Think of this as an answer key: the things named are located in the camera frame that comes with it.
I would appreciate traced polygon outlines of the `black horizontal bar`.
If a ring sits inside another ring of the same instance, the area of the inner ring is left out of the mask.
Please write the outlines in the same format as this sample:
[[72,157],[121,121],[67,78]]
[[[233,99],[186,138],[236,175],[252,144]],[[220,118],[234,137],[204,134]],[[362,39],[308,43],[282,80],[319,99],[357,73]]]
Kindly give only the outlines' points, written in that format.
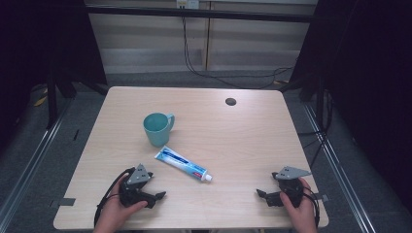
[[169,8],[140,8],[140,7],[117,7],[109,5],[86,5],[86,11],[91,14],[110,14],[128,16],[151,16],[151,17],[198,17],[218,19],[260,20],[260,21],[282,21],[310,23],[315,20],[312,16],[305,15],[282,15],[267,13],[247,13],[215,10],[191,10],[191,9],[169,9]]

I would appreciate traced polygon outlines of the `black metal stand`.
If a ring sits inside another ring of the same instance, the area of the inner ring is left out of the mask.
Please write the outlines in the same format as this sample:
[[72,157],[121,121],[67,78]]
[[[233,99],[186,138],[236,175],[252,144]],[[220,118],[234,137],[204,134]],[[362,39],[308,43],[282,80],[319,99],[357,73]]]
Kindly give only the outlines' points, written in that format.
[[51,129],[58,117],[57,102],[56,102],[56,84],[53,75],[53,70],[50,70],[47,78],[48,88],[48,106],[49,106],[49,120],[48,129]]
[[316,122],[318,124],[319,130],[324,130],[324,103],[325,101],[325,79],[323,77],[319,78],[318,90],[317,90],[317,100],[316,100]]

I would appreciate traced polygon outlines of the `black curtain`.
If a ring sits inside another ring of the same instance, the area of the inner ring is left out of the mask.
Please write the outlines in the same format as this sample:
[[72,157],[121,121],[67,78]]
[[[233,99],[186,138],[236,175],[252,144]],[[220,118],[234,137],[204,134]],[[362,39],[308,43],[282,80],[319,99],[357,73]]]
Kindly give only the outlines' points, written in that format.
[[291,76],[326,88],[371,164],[412,209],[412,0],[318,0]]
[[107,82],[86,0],[0,0],[0,151],[37,84]]

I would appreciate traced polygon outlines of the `person's right hand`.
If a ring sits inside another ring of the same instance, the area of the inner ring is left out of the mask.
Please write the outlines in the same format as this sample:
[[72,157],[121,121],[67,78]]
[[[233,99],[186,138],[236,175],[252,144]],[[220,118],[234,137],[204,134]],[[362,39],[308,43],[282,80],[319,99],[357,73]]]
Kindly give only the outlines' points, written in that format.
[[284,192],[280,193],[281,201],[291,219],[292,227],[297,233],[318,233],[315,222],[315,207],[309,198],[311,187],[303,178],[299,180],[304,186],[304,195],[300,205],[295,207],[288,195]]

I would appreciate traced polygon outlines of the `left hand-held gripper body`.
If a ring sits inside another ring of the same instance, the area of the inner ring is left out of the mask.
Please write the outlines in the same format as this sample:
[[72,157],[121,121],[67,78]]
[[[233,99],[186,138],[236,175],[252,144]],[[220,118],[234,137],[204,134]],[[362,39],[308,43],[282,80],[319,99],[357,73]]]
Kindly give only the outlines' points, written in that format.
[[143,164],[133,167],[131,172],[120,184],[120,202],[125,207],[130,207],[138,202],[155,202],[155,197],[142,191],[142,188],[152,177]]

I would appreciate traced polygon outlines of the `metal floor rail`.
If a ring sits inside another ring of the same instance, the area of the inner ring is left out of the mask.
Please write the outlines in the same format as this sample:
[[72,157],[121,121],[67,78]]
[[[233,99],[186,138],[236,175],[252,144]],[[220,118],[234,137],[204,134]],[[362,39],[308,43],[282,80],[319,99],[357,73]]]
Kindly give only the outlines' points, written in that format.
[[20,173],[16,185],[13,187],[10,195],[5,200],[4,205],[0,208],[0,232],[4,232],[8,228],[8,225],[15,215],[26,190],[33,179],[33,176],[37,172],[42,160],[52,144],[52,141],[55,138],[55,135],[59,131],[62,120],[72,102],[72,99],[67,99],[64,102],[61,107],[61,112],[57,115],[51,126],[49,126],[44,132],[40,143],[32,153],[24,170]]
[[376,229],[365,210],[359,196],[356,194],[338,156],[333,148],[326,133],[321,129],[320,124],[316,121],[316,114],[310,105],[304,104],[305,113],[310,121],[311,127],[315,130],[318,141],[321,143],[326,159],[336,177],[343,195],[345,196],[349,207],[360,227],[362,233],[376,233]]

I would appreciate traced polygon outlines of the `teal cup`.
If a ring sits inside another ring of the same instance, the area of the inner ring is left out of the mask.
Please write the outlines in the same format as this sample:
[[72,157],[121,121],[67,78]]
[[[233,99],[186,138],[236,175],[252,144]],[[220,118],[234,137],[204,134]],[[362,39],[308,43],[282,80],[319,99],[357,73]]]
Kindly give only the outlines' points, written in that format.
[[153,113],[145,117],[143,126],[154,147],[161,148],[168,143],[174,122],[173,114]]

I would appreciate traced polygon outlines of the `white wall socket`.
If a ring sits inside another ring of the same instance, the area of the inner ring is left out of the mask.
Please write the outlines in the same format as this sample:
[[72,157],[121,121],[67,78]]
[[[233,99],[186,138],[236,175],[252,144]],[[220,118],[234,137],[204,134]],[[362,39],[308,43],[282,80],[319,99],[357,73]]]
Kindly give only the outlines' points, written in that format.
[[176,0],[176,5],[178,9],[199,9],[199,0]]

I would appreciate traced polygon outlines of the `white blue toothpaste tube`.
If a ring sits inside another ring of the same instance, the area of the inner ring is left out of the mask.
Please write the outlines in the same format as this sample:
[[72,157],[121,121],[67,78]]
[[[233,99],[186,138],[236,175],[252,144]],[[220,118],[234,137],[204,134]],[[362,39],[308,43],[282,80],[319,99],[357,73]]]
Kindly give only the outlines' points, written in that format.
[[164,146],[154,158],[185,172],[199,181],[210,182],[213,179],[206,168],[190,161],[166,146]]

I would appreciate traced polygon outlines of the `yellow floor scrap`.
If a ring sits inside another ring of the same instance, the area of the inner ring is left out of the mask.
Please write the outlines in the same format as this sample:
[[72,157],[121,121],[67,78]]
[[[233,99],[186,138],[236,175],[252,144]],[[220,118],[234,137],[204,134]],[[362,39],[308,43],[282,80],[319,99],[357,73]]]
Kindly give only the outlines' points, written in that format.
[[44,91],[42,92],[41,96],[38,98],[38,100],[34,103],[34,107],[39,107],[41,106],[47,99],[48,97],[48,89],[45,88]]

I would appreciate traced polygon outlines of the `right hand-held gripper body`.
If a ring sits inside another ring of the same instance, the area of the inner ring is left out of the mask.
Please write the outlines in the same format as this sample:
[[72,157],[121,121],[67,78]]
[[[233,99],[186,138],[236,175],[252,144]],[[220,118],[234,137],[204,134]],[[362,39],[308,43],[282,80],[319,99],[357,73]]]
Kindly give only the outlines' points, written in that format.
[[288,195],[295,208],[300,206],[304,193],[300,178],[309,175],[309,171],[291,166],[285,166],[280,172],[272,173],[272,177],[278,182],[279,188]]

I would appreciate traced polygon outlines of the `person's left hand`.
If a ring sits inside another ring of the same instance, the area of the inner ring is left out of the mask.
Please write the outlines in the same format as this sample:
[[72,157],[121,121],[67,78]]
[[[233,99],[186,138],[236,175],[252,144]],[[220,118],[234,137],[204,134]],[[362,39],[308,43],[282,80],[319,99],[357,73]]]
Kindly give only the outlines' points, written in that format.
[[92,233],[115,233],[135,213],[144,209],[147,201],[140,201],[132,206],[125,207],[118,196],[119,186],[125,175],[114,185],[108,200],[103,206],[100,218],[97,220]]

